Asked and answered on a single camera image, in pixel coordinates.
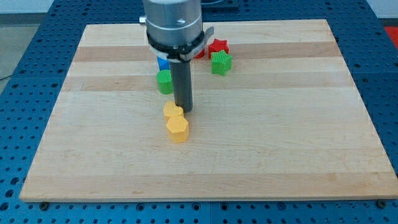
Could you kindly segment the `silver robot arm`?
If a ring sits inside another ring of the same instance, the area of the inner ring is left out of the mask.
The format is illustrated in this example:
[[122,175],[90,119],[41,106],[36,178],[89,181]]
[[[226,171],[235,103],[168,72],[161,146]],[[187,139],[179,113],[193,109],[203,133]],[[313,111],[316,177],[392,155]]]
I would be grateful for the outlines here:
[[169,61],[175,104],[184,113],[193,109],[190,61],[214,34],[203,28],[200,0],[143,0],[150,49]]

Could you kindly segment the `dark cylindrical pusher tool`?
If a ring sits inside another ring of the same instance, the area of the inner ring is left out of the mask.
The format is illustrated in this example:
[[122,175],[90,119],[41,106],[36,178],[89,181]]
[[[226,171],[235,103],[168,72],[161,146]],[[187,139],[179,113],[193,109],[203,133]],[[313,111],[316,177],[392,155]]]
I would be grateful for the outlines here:
[[189,113],[193,109],[190,62],[170,62],[175,104]]

